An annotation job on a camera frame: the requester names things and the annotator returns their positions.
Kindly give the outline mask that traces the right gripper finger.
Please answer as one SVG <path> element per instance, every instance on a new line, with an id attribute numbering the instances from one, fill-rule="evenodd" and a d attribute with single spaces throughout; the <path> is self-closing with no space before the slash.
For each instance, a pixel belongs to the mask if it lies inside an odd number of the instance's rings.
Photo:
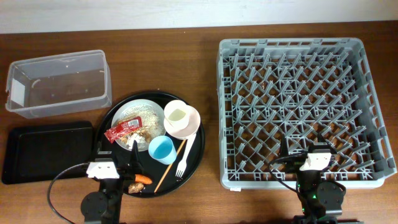
<path id="1" fill-rule="evenodd" d="M 286 157 L 289 155 L 289 145 L 286 137 L 283 135 L 280 144 L 279 157 Z"/>
<path id="2" fill-rule="evenodd" d="M 321 153 L 329 152 L 330 154 L 337 154 L 336 150 L 326 141 L 321 133 L 317 134 L 316 151 Z"/>

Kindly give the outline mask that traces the orange carrot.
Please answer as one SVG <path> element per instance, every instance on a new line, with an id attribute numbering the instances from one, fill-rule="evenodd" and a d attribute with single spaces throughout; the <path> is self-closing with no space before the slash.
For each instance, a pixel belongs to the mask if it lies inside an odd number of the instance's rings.
<path id="1" fill-rule="evenodd" d="M 146 177 L 142 174 L 135 174 L 134 177 L 135 177 L 135 179 L 134 179 L 135 182 L 140 182 L 144 185 L 152 184 L 152 179 L 149 177 Z"/>

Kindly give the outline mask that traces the light blue cup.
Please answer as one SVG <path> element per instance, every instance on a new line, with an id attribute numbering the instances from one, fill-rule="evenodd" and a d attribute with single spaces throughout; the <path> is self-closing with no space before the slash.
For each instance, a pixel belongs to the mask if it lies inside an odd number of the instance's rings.
<path id="1" fill-rule="evenodd" d="M 168 136 L 154 138 L 149 144 L 148 152 L 151 158 L 165 165 L 172 164 L 177 158 L 173 141 Z"/>

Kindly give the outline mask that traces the wooden chopstick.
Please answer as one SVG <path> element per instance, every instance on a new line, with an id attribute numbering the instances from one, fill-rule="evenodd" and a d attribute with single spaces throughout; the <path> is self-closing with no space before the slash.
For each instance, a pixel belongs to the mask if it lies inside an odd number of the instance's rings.
<path id="1" fill-rule="evenodd" d="M 177 149 L 177 155 L 178 155 L 178 154 L 180 153 L 180 151 L 182 150 L 182 147 L 184 146 L 184 144 L 185 144 L 186 141 L 187 141 L 187 140 L 184 139 L 184 140 L 181 142 L 180 146 L 179 146 L 178 149 Z M 169 170 L 171 169 L 172 165 L 173 165 L 173 163 L 169 164 L 168 167 L 166 168 L 166 170 L 165 170 L 163 176 L 162 176 L 161 179 L 159 180 L 159 183 L 157 184 L 157 187 L 156 187 L 155 190 L 154 190 L 154 193 L 155 193 L 155 194 L 157 193 L 159 187 L 162 185 L 162 183 L 163 183 L 164 179 L 166 178 L 167 174 L 169 173 Z"/>

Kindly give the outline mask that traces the red snack wrapper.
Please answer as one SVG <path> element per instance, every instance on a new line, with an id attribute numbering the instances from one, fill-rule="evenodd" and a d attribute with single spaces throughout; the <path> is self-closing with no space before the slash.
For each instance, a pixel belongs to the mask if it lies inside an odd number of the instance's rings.
<path id="1" fill-rule="evenodd" d="M 124 136 L 133 133 L 137 129 L 142 127 L 141 117 L 135 117 L 133 119 L 124 121 L 117 126 L 108 129 L 104 135 L 110 143 L 115 142 L 115 140 L 121 139 Z"/>

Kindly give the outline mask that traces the grey round plate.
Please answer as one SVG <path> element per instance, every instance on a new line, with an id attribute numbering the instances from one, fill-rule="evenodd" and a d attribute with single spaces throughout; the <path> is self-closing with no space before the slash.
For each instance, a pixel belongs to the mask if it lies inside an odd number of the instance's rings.
<path id="1" fill-rule="evenodd" d="M 157 136 L 163 136 L 166 133 L 164 128 L 164 110 L 157 103 L 151 100 L 132 100 L 122 105 L 120 109 L 116 111 L 113 116 L 111 127 L 117 126 L 123 121 L 133 119 L 135 117 L 141 117 L 142 128 L 148 126 L 150 128 L 150 134 L 152 140 Z M 120 139 L 116 140 L 117 144 L 123 149 L 130 151 Z M 138 146 L 138 151 L 148 150 L 149 143 Z"/>

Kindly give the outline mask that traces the white plastic fork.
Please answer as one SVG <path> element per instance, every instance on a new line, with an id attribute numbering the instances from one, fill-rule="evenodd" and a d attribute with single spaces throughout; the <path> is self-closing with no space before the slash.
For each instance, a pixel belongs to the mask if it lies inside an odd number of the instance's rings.
<path id="1" fill-rule="evenodd" d="M 176 174 L 175 174 L 175 176 L 178 177 L 179 179 L 182 178 L 182 175 L 184 174 L 184 172 L 187 168 L 187 157 L 190 153 L 190 150 L 195 141 L 195 138 L 196 138 L 196 134 L 192 134 L 191 136 L 189 136 L 187 138 L 187 145 L 185 146 L 182 160 L 178 163 Z"/>

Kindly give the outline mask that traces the cream white cup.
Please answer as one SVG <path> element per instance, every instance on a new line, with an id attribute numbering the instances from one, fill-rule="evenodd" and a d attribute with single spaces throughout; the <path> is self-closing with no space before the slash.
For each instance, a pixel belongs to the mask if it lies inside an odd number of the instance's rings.
<path id="1" fill-rule="evenodd" d="M 175 129 L 180 130 L 188 126 L 188 105 L 181 100 L 172 100 L 167 103 L 164 108 L 164 115 Z"/>

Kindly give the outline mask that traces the pink bowl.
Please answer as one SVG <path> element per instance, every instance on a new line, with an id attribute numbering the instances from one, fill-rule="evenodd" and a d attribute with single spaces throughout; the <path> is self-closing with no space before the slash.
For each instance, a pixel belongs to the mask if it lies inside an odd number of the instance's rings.
<path id="1" fill-rule="evenodd" d="M 180 140 L 188 139 L 190 136 L 196 134 L 201 123 L 198 111 L 192 106 L 187 106 L 187 108 L 189 112 L 188 125 L 184 129 L 177 130 L 167 121 L 166 118 L 164 119 L 164 128 L 166 132 L 172 137 Z"/>

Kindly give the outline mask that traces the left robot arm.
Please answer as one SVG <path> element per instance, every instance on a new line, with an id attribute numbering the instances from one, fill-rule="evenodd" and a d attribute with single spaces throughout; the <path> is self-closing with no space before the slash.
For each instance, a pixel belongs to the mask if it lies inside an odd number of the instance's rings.
<path id="1" fill-rule="evenodd" d="M 124 189 L 136 181 L 136 175 L 143 168 L 134 142 L 129 162 L 117 168 L 118 162 L 113 151 L 98 151 L 90 162 L 86 173 L 99 182 L 99 190 L 89 193 L 82 200 L 80 210 L 85 223 L 119 223 Z"/>

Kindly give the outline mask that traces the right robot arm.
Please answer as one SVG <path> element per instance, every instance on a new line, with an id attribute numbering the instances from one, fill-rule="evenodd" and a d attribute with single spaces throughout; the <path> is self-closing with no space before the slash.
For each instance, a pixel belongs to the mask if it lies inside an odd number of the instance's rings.
<path id="1" fill-rule="evenodd" d="M 302 153 L 289 154 L 287 138 L 282 138 L 277 163 L 285 164 L 286 172 L 294 174 L 294 191 L 302 205 L 302 215 L 293 217 L 293 222 L 337 223 L 342 214 L 341 205 L 346 187 L 334 180 L 322 180 L 321 174 L 330 168 L 336 151 L 321 134 Z"/>

